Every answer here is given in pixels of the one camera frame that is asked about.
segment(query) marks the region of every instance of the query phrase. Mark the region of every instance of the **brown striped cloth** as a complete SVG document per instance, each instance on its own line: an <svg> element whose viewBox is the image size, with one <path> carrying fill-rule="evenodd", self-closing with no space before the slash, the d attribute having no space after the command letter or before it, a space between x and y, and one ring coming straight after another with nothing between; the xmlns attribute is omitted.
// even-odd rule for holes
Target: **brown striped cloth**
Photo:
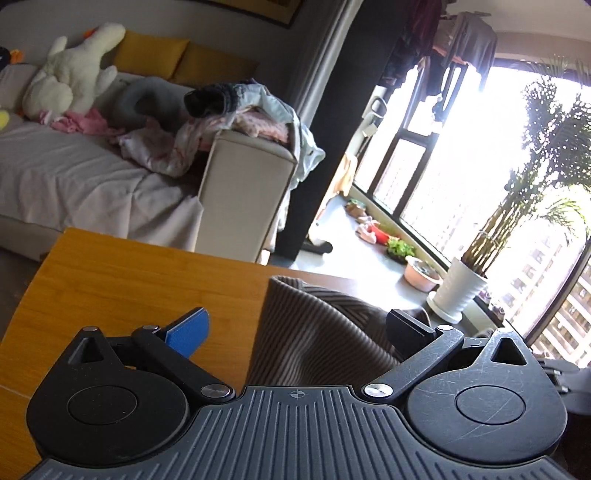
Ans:
<svg viewBox="0 0 591 480"><path fill-rule="evenodd" d="M246 383L352 385L359 391L400 362L386 337L386 315L298 278L271 277Z"/></svg>

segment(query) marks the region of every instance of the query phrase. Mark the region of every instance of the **gray neck pillow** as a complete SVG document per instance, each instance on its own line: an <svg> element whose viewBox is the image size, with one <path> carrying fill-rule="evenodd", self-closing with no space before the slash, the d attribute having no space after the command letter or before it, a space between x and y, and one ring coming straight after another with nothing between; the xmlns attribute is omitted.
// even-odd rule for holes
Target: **gray neck pillow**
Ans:
<svg viewBox="0 0 591 480"><path fill-rule="evenodd" d="M172 85L158 77L146 77L131 83L117 97L112 122L128 132L146 126L146 118L155 118L163 130L176 133L182 126L182 98Z"/></svg>

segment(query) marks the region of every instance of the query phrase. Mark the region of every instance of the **floor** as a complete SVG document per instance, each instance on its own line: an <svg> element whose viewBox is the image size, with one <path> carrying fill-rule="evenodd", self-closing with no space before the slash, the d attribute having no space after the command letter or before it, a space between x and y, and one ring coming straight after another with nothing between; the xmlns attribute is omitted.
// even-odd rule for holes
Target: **floor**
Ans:
<svg viewBox="0 0 591 480"><path fill-rule="evenodd" d="M39 265L0 248L0 340Z"/></svg>
<svg viewBox="0 0 591 480"><path fill-rule="evenodd" d="M397 308L424 304L426 294L404 280L404 266L386 257L385 247L364 242L355 234L358 224L345 212L345 204L343 197L335 197L319 221L323 238L333 244L334 250L324 255L300 251L290 268L373 283L377 279L392 285Z"/></svg>

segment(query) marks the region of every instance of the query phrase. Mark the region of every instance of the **glass window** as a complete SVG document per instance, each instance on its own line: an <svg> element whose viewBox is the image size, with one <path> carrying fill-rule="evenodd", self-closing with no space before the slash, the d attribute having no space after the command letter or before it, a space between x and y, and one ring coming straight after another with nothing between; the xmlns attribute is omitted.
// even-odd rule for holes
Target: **glass window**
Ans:
<svg viewBox="0 0 591 480"><path fill-rule="evenodd" d="M409 74L402 87L407 89L408 99L414 87L414 75ZM410 227L426 240L428 248L434 248L449 261L463 254L504 198L510 169L519 168L528 160L528 153L522 149L523 125L527 120L522 91L536 78L532 72L493 67L486 89L480 93L480 76L469 67L427 167L403 206L400 218L395 219L402 220L403 226ZM569 102L580 90L577 83L569 80L556 80L556 83L559 102ZM591 100L591 88L583 89L582 98ZM408 100L400 105L387 114L387 117L399 117L397 123L391 123L391 128L400 126ZM427 133L433 126L433 118L425 105L417 109L412 131ZM385 124L386 119L370 143L356 176L357 184L369 186L374 179L378 167L368 167L368 155ZM377 159L378 164L384 158L395 129L382 132L388 141L382 140L383 153ZM423 153L422 147L405 145L401 141L376 182L374 199L391 213L400 202ZM368 175L369 180L360 181L363 175ZM576 239L567 245L562 230L542 220L527 222L511 236L487 277L493 298L500 299L506 307L506 318L522 335L539 320L562 288L583 244L584 240ZM591 281L591 265L585 269L585 275ZM566 315L567 307L562 312ZM583 327L587 322L582 313L574 309L570 315L577 318L581 328L587 328ZM570 345L566 339L556 339L551 333L540 337L540 342L556 355L568 353L563 343Z"/></svg>
<svg viewBox="0 0 591 480"><path fill-rule="evenodd" d="M512 307L515 304L515 297L510 293L505 294L502 300L503 303L505 303L505 305L507 305L508 307Z"/></svg>
<svg viewBox="0 0 591 480"><path fill-rule="evenodd" d="M577 283L571 295L582 296L587 291ZM591 314L580 312L578 308L566 300L556 316L548 324L546 330L534 342L534 352L545 352L551 358L563 358L583 368L588 366L591 356Z"/></svg>
<svg viewBox="0 0 591 480"><path fill-rule="evenodd" d="M511 285L513 285L515 287L515 289L519 292L519 293L523 293L523 291L526 288L526 284L523 280L521 280L520 278L516 278Z"/></svg>
<svg viewBox="0 0 591 480"><path fill-rule="evenodd" d="M388 101L388 111L379 125L378 131L372 137L363 160L355 175L355 185L363 192L367 192L372 180L394 135L398 132L410 97L413 94L414 84L417 81L418 70L415 68L408 72L406 81L396 90Z"/></svg>
<svg viewBox="0 0 591 480"><path fill-rule="evenodd" d="M537 248L530 253L531 258L533 258L536 262L542 263L544 261L544 257L546 256L545 253L541 252Z"/></svg>
<svg viewBox="0 0 591 480"><path fill-rule="evenodd" d="M382 179L375 189L374 196L393 212L413 176L425 148L406 140L400 140L394 149Z"/></svg>
<svg viewBox="0 0 591 480"><path fill-rule="evenodd" d="M526 265L523 268L523 273L525 274L525 276L527 276L527 278L534 278L535 268L532 267L531 265Z"/></svg>

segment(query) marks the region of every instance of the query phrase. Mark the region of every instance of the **curtain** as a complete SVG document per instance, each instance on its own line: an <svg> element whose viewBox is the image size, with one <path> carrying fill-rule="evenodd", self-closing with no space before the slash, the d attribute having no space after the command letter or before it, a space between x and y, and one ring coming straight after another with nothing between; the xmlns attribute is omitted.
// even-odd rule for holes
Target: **curtain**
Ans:
<svg viewBox="0 0 591 480"><path fill-rule="evenodd" d="M307 126L314 119L330 73L362 2L363 0L325 2L324 7L330 11L326 15L319 12L316 23L310 26L310 31L319 32L319 35L309 35L308 46L299 59L303 68L296 70L298 74L291 79L288 89L289 102L302 123Z"/></svg>

